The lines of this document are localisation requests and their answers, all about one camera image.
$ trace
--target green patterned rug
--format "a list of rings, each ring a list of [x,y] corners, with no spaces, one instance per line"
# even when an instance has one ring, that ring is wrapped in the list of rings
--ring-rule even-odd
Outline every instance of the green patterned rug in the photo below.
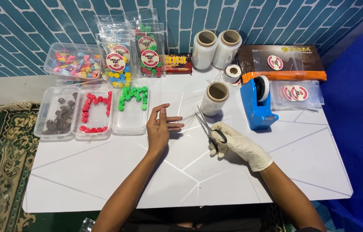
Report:
[[[85,218],[99,211],[29,214],[22,209],[24,192],[37,151],[34,124],[40,105],[0,113],[0,232],[77,232]],[[289,232],[276,204],[268,205],[263,231]]]

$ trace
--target stretch film roll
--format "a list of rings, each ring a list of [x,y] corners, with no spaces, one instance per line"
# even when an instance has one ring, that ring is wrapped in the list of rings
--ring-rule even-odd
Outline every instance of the stretch film roll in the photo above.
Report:
[[[235,83],[241,76],[240,67],[236,64],[231,64],[224,69],[222,76],[225,82]]]
[[[206,69],[211,65],[217,48],[217,37],[211,31],[200,31],[193,39],[192,63],[197,69]]]
[[[222,82],[213,82],[206,89],[200,109],[207,116],[215,116],[220,112],[228,97],[229,88]]]
[[[223,69],[231,63],[243,40],[235,30],[221,32],[217,40],[219,43],[213,57],[213,65]]]

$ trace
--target tape dispenser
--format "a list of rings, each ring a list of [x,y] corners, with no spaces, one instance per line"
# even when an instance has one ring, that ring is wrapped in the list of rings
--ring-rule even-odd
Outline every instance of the tape dispenser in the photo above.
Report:
[[[240,94],[251,130],[267,129],[279,119],[270,110],[270,83],[266,76],[251,79],[240,88]]]

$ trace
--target white tabletop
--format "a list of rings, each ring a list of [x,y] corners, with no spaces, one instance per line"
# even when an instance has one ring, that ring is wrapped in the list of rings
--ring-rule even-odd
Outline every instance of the white tabletop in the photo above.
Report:
[[[260,176],[236,154],[210,157],[206,134],[194,116],[214,71],[147,79],[151,104],[170,103],[168,116],[183,116],[137,208],[272,202]],[[270,130],[250,130],[240,87],[219,118],[258,143],[310,200],[349,198],[352,187],[328,122],[320,110],[279,111]],[[103,141],[40,142],[24,196],[28,213],[101,210],[146,153],[147,135],[111,135]]]

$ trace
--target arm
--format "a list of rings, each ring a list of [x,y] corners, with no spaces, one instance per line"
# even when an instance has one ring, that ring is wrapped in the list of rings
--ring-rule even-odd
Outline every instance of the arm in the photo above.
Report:
[[[163,104],[153,108],[147,122],[148,151],[136,168],[120,184],[101,210],[93,232],[120,231],[133,209],[136,207],[140,194],[160,158],[161,153],[169,142],[169,131],[180,131],[184,124],[171,124],[183,119],[182,117],[167,117],[166,108],[170,104]]]
[[[276,203],[292,219],[296,228],[313,227],[326,232],[326,227],[312,203],[273,162],[273,158],[266,151],[222,122],[215,123],[211,128],[221,130],[227,138],[227,143],[222,144],[221,136],[216,132],[211,133],[219,147],[219,157],[223,157],[230,148],[249,163],[253,172],[260,172]],[[212,145],[210,147],[210,154],[215,155],[215,149]]]
[[[323,232],[326,227],[306,195],[273,162],[260,171],[276,203],[290,217],[296,228],[313,227]]]

